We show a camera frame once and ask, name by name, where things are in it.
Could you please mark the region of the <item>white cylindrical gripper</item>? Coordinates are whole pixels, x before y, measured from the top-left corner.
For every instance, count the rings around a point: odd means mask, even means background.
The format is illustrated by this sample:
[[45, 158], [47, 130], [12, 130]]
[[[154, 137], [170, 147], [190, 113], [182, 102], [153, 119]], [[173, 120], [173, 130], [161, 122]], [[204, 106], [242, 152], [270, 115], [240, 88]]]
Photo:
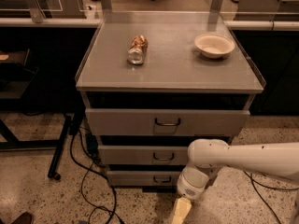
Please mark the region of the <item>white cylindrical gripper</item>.
[[178, 194], [182, 197], [175, 201], [171, 224], [183, 224], [192, 208], [190, 200], [197, 200], [204, 192], [208, 182], [214, 177], [215, 171], [212, 169], [198, 169], [195, 166], [187, 165], [182, 170], [177, 182]]

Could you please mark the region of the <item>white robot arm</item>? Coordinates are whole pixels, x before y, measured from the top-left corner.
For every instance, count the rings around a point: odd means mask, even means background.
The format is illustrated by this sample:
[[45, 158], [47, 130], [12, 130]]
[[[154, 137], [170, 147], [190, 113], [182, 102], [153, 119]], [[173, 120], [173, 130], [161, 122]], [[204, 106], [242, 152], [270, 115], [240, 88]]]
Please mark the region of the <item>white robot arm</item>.
[[188, 163], [179, 175], [171, 224], [183, 224], [207, 184], [222, 167], [299, 184], [299, 143], [230, 146], [219, 139], [197, 139], [188, 147]]

